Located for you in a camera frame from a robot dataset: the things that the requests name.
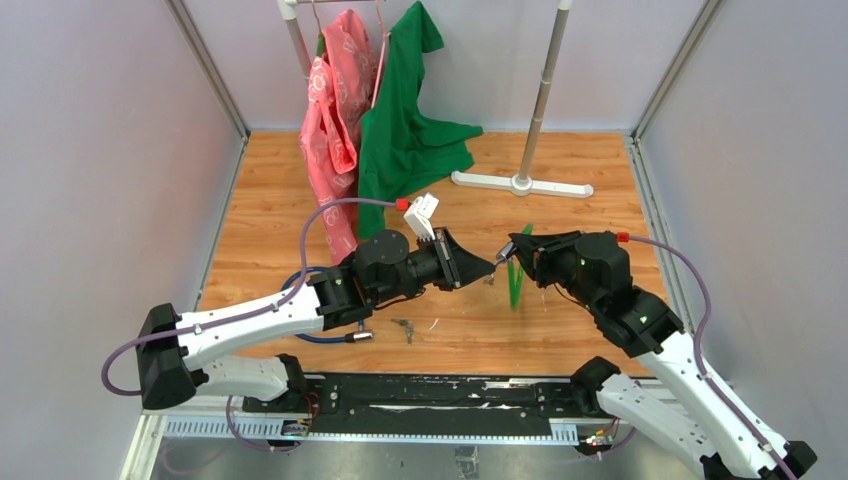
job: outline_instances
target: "metal pole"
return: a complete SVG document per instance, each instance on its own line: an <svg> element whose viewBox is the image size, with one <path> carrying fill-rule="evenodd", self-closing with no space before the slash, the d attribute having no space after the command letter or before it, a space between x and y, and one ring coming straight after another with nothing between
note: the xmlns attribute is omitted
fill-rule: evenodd
<svg viewBox="0 0 848 480"><path fill-rule="evenodd" d="M206 44L203 43L203 38L201 38L200 32L197 31L197 26L194 24L194 20L191 18L191 14L188 12L185 2L183 0L166 0L165 3L171 10L171 14L177 21L177 25L180 27L180 30L182 30L189 47L195 57L197 57L197 61L200 62L203 72L206 73L206 78L208 78L209 83L212 84L212 89L215 91L215 95L218 97L218 100L220 100L221 105L227 112L227 116L230 118L233 128L236 129L236 132L238 132L242 139L247 139L249 134L247 125L244 123L244 119L242 118L241 113L239 113L238 107L236 107L236 102L233 100L233 96L230 94L230 91L227 90L227 86L224 84L224 79L221 77L221 73L215 66L215 62L212 61L209 49L207 49Z"/></svg>
<svg viewBox="0 0 848 480"><path fill-rule="evenodd" d="M671 61L671 64L668 66L668 70L666 70L660 84L657 86L656 91L654 91L654 95L651 97L651 101L648 102L648 106L639 118L639 123L636 124L636 129L633 130L631 135L634 139L638 140L642 138L645 135L645 132L648 131L648 127L651 126L654 115L657 113L657 110L660 108L663 101L665 101L665 97L671 90L674 82L677 81L678 74L683 70L684 65L689 60L689 56L695 51L695 48L697 48L698 43L701 41L701 37L703 37L713 19L716 17L718 9L724 4L725 0L706 0L704 2L704 5L701 7L701 11L698 12L698 16L695 17L695 21L689 28L689 32L686 33L686 38L683 40L683 43L680 44L680 48L674 55L674 60Z"/></svg>
<svg viewBox="0 0 848 480"><path fill-rule="evenodd" d="M283 15L283 19L286 21L286 26L289 29L289 35L294 46L294 53L297 55L297 60L300 63L300 69L303 71L304 78L308 79L309 70L312 68L312 59L306 50L306 42L303 41L300 24L297 23L297 2L277 0L277 6L280 7L280 13Z"/></svg>
<svg viewBox="0 0 848 480"><path fill-rule="evenodd" d="M559 57L559 47L562 45L562 36L565 33L565 22L568 20L568 12L571 1L560 0L557 8L557 16L554 21L554 31L551 34L551 43L548 46L548 56L545 59L545 69L542 70L542 82L539 84L539 94L536 96L536 108L533 110L533 118L530 120L530 132L527 134L527 143L524 145L524 156L521 158L521 168L518 170L518 182L530 181L530 164L533 163L533 154L536 152L536 143L539 141L539 131L542 129L542 118L545 116L545 106L548 103L548 95L551 91L551 80L554 77L556 60Z"/></svg>

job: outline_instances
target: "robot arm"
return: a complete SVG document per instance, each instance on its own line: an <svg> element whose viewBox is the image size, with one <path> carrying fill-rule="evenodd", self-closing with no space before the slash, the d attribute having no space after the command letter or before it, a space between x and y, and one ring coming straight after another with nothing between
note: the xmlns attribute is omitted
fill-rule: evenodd
<svg viewBox="0 0 848 480"><path fill-rule="evenodd" d="M800 477L816 457L804 442L787 442L742 402L705 362L706 376L768 440L761 444L696 368L692 337L656 295L633 285L627 252L614 233L510 235L516 256L540 288L564 287L594 317L604 337L636 358L677 397L697 423L652 399L603 359L590 361L572 381L587 412L606 411L643 430L707 478L785 478L770 454Z"/></svg>
<svg viewBox="0 0 848 480"><path fill-rule="evenodd" d="M288 291L206 312L178 315L171 304L150 310L139 337L192 327L191 333L150 341L136 348L142 406L173 407L196 394L245 395L262 401L299 401L305 378L297 359L249 359L232 352L298 333L350 325L397 298L411 299L427 285L452 291L494 272L491 262L476 257L451 237L447 228L419 236L410 252L400 232L383 230L339 265L312 275L288 302ZM203 329L219 318L242 320ZM349 334L351 341L367 332Z"/></svg>

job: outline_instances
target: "green shirt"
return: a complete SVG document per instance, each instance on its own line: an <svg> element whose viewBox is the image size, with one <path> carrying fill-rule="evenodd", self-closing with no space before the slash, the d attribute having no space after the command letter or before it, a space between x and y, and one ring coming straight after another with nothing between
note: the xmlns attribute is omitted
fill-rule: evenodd
<svg viewBox="0 0 848 480"><path fill-rule="evenodd" d="M481 135L481 127L433 120L418 111L423 54L442 47L442 36L421 2L392 28L377 104L361 120L360 197L393 201L474 163L465 140ZM359 205L360 238L385 227L382 207Z"/></svg>

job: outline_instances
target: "gray wall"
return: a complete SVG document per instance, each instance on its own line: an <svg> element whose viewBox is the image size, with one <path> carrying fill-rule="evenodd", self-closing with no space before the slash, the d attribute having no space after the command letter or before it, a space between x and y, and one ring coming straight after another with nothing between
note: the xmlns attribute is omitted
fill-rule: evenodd
<svg viewBox="0 0 848 480"><path fill-rule="evenodd" d="M100 366L192 306L239 142L162 1L0 2L0 71L0 478L115 478Z"/></svg>
<svg viewBox="0 0 848 480"><path fill-rule="evenodd" d="M304 81L275 0L187 0L239 110L253 129L300 129ZM428 56L422 110L436 118L526 130L557 0L424 0L446 48ZM545 117L548 130L623 129L639 119L701 0L577 0ZM412 0L387 0L395 24ZM354 8L380 33L373 1L317 5L322 25ZM307 47L317 27L298 8Z"/></svg>
<svg viewBox="0 0 848 480"><path fill-rule="evenodd" d="M644 140L712 289L708 356L813 446L813 479L848 470L846 24L844 2L728 2Z"/></svg>

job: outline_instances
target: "wooden table surface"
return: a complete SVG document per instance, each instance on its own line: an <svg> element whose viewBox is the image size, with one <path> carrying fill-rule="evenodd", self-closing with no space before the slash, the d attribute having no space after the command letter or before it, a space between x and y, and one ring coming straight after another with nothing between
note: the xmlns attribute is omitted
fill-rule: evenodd
<svg viewBox="0 0 848 480"><path fill-rule="evenodd" d="M513 175L520 163L524 134L489 133L471 140L473 173ZM468 251L483 258L494 254L529 222L533 233L572 230L628 231L647 235L621 137L616 134L543 134L531 175L548 181L591 183L587 199L529 195L454 185L432 185L440 199L434 226L446 226ZM270 295L299 269L297 242L303 222L316 203L296 133L254 133L248 144L201 310ZM411 231L402 215L387 210L389 228ZM327 265L323 226L308 236L310 265ZM636 284L665 297L653 250L626 244ZM403 328L392 317L413 321L407 345ZM636 361L607 343L583 309L555 290L525 281L518 311L509 308L506 268L493 286L482 281L456 292L429 288L414 301L387 308L366 321L374 340L357 344L316 345L294 337L248 348L240 354L270 357L295 355L306 371L431 372L523 375L568 375L596 355L629 374L648 374ZM343 327L318 335L336 336Z"/></svg>

